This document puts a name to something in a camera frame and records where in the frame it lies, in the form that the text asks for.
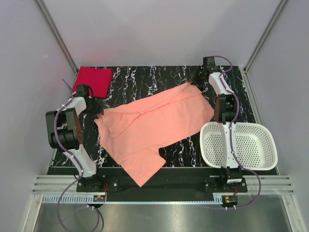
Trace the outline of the folded red t shirt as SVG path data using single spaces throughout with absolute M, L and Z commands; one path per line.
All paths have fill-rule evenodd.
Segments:
M 78 85 L 88 85 L 93 90 L 91 96 L 104 99 L 108 95 L 112 77 L 112 69 L 81 67 L 73 85 L 73 92 L 77 91 Z

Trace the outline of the white perforated plastic basket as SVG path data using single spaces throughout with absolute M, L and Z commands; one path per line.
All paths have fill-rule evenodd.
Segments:
M 268 171 L 278 163 L 275 142 L 270 131 L 256 123 L 236 123 L 233 148 L 244 168 Z M 200 131 L 200 149 L 205 163 L 213 168 L 224 165 L 224 147 L 219 124 L 209 122 Z

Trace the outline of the left aluminium frame post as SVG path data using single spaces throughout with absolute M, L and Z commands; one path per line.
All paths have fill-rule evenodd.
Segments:
M 65 42 L 62 39 L 62 36 L 59 33 L 59 30 L 49 12 L 49 10 L 47 9 L 46 4 L 44 3 L 43 0 L 34 0 L 34 2 L 36 3 L 37 7 L 39 8 L 44 20 L 46 21 L 48 28 L 50 29 L 51 33 L 53 34 L 60 50 L 62 51 L 64 57 L 66 58 L 70 68 L 72 69 L 73 73 L 75 75 L 78 74 L 78 66 L 76 65 L 75 61 L 73 60 Z

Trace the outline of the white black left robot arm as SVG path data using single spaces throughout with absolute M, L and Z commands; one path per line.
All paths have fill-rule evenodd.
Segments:
M 97 109 L 100 107 L 92 97 L 70 97 L 59 109 L 45 114 L 50 147 L 61 150 L 71 160 L 78 171 L 78 180 L 87 181 L 93 191 L 100 191 L 104 187 L 104 179 L 84 148 L 79 115 Z

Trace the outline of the right aluminium frame post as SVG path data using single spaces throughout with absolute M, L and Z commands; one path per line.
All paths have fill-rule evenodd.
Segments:
M 280 0 L 274 13 L 272 14 L 266 28 L 264 29 L 257 45 L 255 46 L 248 62 L 244 66 L 244 72 L 247 73 L 250 70 L 253 62 L 255 61 L 256 57 L 258 56 L 260 50 L 262 49 L 264 43 L 266 42 L 267 38 L 269 37 L 270 33 L 272 32 L 276 22 L 278 21 L 280 15 L 284 11 L 286 5 L 289 3 L 289 0 Z

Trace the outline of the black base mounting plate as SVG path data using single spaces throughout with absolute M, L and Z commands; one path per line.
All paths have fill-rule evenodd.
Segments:
M 117 197 L 184 198 L 201 200 L 203 196 L 223 193 L 246 193 L 245 178 L 240 182 L 227 182 L 235 172 L 221 169 L 202 168 L 161 168 L 142 187 L 122 168 L 100 168 L 98 182 L 78 181 L 78 192 L 102 192 Z

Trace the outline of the aluminium frame post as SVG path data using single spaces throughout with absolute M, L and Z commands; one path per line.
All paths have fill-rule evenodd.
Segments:
M 260 50 L 262 49 L 264 43 L 266 42 L 267 38 L 269 37 L 270 33 L 272 32 L 276 22 L 278 21 L 280 15 L 284 11 L 286 5 L 289 3 L 289 0 L 280 0 L 274 13 L 272 14 L 266 28 L 264 29 L 257 45 L 255 46 L 248 62 L 244 66 L 244 72 L 247 73 L 250 70 L 253 62 L 255 61 L 256 57 L 258 56 Z
M 43 0 L 34 0 L 34 2 L 36 3 L 37 7 L 39 8 L 44 20 L 46 21 L 48 28 L 50 29 L 51 33 L 53 34 L 60 50 L 62 51 L 64 57 L 66 58 L 70 68 L 72 69 L 73 73 L 75 75 L 78 74 L 78 66 L 76 65 L 75 61 L 73 60 L 65 42 L 62 39 L 62 36 L 59 33 L 59 30 L 49 12 L 49 10 L 47 9 L 46 4 L 44 3 Z

